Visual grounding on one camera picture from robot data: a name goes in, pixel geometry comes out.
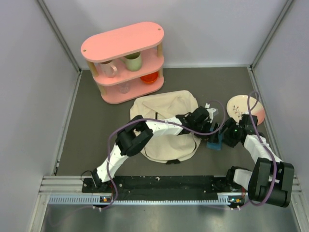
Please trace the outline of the cream canvas backpack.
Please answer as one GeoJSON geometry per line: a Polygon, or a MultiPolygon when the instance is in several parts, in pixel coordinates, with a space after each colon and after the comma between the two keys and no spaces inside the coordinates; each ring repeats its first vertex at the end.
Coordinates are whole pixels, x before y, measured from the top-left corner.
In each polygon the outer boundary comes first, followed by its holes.
{"type": "MultiPolygon", "coordinates": [[[[198,108],[196,98],[187,90],[155,94],[137,98],[130,109],[130,119],[168,119],[184,115],[198,108]]],[[[193,134],[164,135],[152,138],[141,153],[149,160],[163,164],[179,164],[190,159],[197,151],[201,139],[193,134]]]]}

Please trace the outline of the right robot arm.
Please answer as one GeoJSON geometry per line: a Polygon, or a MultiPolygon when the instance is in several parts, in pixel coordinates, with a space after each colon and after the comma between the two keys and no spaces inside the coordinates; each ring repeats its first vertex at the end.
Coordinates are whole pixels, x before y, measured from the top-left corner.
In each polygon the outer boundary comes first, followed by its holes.
{"type": "Polygon", "coordinates": [[[229,118],[220,130],[224,144],[235,147],[241,143],[255,163],[252,171],[231,167],[227,171],[225,185],[230,191],[243,187],[253,202],[287,207],[295,169],[274,154],[264,135],[256,131],[257,122],[256,116],[243,114],[239,122],[229,118]]]}

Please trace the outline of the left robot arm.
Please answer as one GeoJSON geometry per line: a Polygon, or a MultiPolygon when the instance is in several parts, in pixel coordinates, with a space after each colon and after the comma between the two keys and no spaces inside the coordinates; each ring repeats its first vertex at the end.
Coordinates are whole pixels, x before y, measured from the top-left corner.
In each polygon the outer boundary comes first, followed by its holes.
{"type": "Polygon", "coordinates": [[[204,138],[214,134],[217,130],[210,129],[217,114],[218,110],[215,108],[200,106],[192,113],[168,119],[143,118],[141,115],[134,117],[109,136],[107,158],[91,174],[94,188],[106,191],[109,181],[124,161],[140,153],[152,138],[185,134],[204,138]]]}

